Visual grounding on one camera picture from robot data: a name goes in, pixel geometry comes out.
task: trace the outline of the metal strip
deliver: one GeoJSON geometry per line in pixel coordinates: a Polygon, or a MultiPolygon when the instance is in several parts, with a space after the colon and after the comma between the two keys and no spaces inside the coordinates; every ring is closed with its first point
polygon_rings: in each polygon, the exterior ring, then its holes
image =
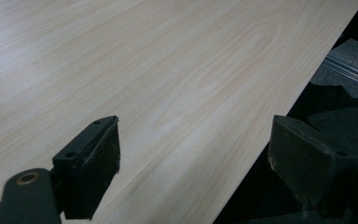
{"type": "Polygon", "coordinates": [[[334,57],[327,55],[322,66],[329,68],[344,77],[348,77],[356,82],[358,82],[358,69],[353,68],[347,63],[343,63],[340,60],[335,59],[334,57]]]}

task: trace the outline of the wooden table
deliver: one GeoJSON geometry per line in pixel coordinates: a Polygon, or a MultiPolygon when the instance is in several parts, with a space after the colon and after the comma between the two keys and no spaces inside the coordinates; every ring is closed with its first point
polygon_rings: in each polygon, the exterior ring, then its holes
{"type": "Polygon", "coordinates": [[[121,171],[92,223],[210,223],[358,0],[0,1],[0,197],[95,119],[121,171]]]}

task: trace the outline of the table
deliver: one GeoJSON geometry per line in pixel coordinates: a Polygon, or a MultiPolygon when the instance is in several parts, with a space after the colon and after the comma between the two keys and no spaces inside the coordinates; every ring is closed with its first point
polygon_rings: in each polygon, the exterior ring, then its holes
{"type": "MultiPolygon", "coordinates": [[[[358,0],[0,1],[0,197],[93,120],[121,170],[93,223],[210,223],[358,0]]],[[[65,221],[65,223],[88,223],[65,221]]]]}

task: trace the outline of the tabletop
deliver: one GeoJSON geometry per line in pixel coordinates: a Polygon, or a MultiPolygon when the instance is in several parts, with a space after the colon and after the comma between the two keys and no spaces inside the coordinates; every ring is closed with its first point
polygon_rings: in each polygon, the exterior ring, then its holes
{"type": "MultiPolygon", "coordinates": [[[[117,115],[92,223],[211,223],[358,0],[0,1],[0,197],[117,115]]],[[[88,221],[64,221],[88,223],[88,221]]]]}

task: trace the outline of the light wood surface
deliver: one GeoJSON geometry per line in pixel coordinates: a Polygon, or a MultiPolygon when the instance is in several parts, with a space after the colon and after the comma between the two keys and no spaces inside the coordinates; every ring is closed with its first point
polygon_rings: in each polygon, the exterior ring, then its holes
{"type": "MultiPolygon", "coordinates": [[[[210,223],[358,0],[0,1],[0,197],[95,119],[121,170],[92,223],[210,223]]],[[[65,221],[80,223],[88,221],[65,221]]]]}

